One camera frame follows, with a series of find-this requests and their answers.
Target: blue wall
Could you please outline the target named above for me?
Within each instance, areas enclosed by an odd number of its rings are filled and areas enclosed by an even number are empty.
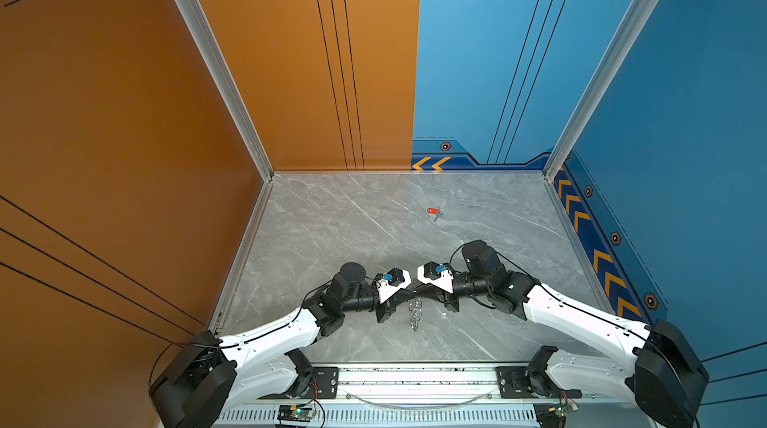
[[[767,340],[766,127],[767,0],[660,0],[575,147],[701,358]],[[765,360],[762,347],[706,366],[715,379]],[[714,383],[703,401],[765,386]],[[703,406],[700,422],[763,426],[765,409]]]
[[[455,139],[483,164],[549,151],[631,0],[563,2],[540,1],[520,60],[536,0],[421,0],[414,138]]]

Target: key with red tag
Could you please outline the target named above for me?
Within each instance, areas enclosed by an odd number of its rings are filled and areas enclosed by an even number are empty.
[[[428,213],[429,215],[434,215],[434,221],[435,221],[435,222],[436,222],[437,218],[438,218],[438,217],[440,217],[440,216],[442,215],[442,211],[441,211],[441,209],[440,209],[440,208],[436,208],[436,209],[427,209],[427,213]]]

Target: blue decorative border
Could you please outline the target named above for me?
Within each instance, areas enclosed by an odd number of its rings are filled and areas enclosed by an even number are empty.
[[[606,226],[611,226],[609,222],[605,225],[605,222],[608,219],[612,221],[612,218],[606,218],[601,207],[596,206],[601,202],[601,199],[596,195],[594,184],[588,178],[584,179],[584,175],[585,171],[582,170],[580,161],[576,160],[575,157],[569,157],[554,178],[554,190],[559,196],[570,223],[573,224],[578,233],[580,244],[583,246],[592,268],[597,273],[599,283],[608,296],[610,305],[619,317],[630,320],[649,323],[655,322],[658,318],[665,318],[666,308],[664,304],[660,304],[657,310],[648,310],[644,301],[645,293],[641,292],[642,289],[640,288],[646,286],[644,280],[639,285],[637,284],[642,277],[633,271],[628,274],[624,270],[621,262],[625,261],[624,251],[628,248],[629,243],[624,238],[618,241],[617,246],[609,241],[608,237],[612,235],[612,231],[604,232],[603,230]],[[585,195],[587,193],[586,187],[589,187],[590,196]]]
[[[526,164],[480,164],[455,139],[413,140],[413,170],[543,170],[551,152],[544,152]]]

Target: yellow chevron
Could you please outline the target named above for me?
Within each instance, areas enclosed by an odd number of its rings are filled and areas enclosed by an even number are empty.
[[[563,185],[572,185],[572,182],[570,180],[562,179],[559,181],[559,198],[562,198],[562,186]]]
[[[445,163],[446,161],[448,161],[448,160],[450,160],[450,157],[445,157],[445,158],[443,158],[442,160],[440,160],[439,162],[437,162],[435,165],[432,165],[432,168],[433,168],[434,170],[442,170],[441,168],[439,168],[439,166],[440,166],[440,165],[442,165],[442,164],[444,164],[444,163]]]
[[[633,311],[634,313],[637,314],[638,317],[642,316],[642,314],[639,313],[639,308],[631,305],[628,301],[625,301],[624,299],[621,299],[620,297],[618,297],[618,316],[619,317],[623,316],[624,308],[628,308],[629,310]]]
[[[430,159],[430,158],[431,158],[431,157],[424,157],[424,158],[422,158],[422,159],[420,160],[420,162],[418,162],[417,164],[413,165],[413,168],[414,168],[414,169],[416,169],[416,170],[423,170],[423,169],[421,168],[421,164],[422,164],[423,162],[426,162],[426,161],[427,161],[428,159]]]
[[[610,282],[618,283],[623,288],[626,288],[626,284],[623,280],[619,279],[617,276],[613,275],[612,273],[604,273],[604,292],[608,294],[608,297],[610,297]]]
[[[578,212],[576,210],[575,211],[575,220],[573,221],[573,225],[575,225],[575,231],[576,232],[578,231],[578,221],[580,219],[591,220],[591,217],[589,217],[588,213]]]
[[[612,257],[610,257],[607,253],[600,252],[599,250],[594,251],[594,271],[599,273],[599,268],[597,268],[597,264],[599,263],[599,259],[607,260],[610,263],[614,263]],[[605,290],[607,290],[607,282],[604,284]]]
[[[568,215],[570,215],[570,202],[580,202],[580,199],[576,197],[575,195],[568,195],[565,197],[565,199],[568,201],[565,209],[567,210]]]

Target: robotic arm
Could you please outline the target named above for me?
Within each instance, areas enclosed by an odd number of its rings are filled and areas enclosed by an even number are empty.
[[[486,295],[502,313],[556,328],[607,356],[541,347],[525,374],[533,395],[586,390],[635,403],[667,428],[693,425],[709,376],[674,325],[649,327],[570,299],[527,273],[508,271],[480,240],[466,243],[462,255],[468,271],[429,262],[418,268],[421,285],[412,290],[407,271],[392,269],[370,284],[361,265],[345,263],[283,318],[237,335],[197,335],[149,388],[163,424],[207,428],[222,411],[250,400],[301,396],[312,365],[300,348],[332,335],[348,311],[375,311],[383,323],[415,297],[459,311],[459,299]]]

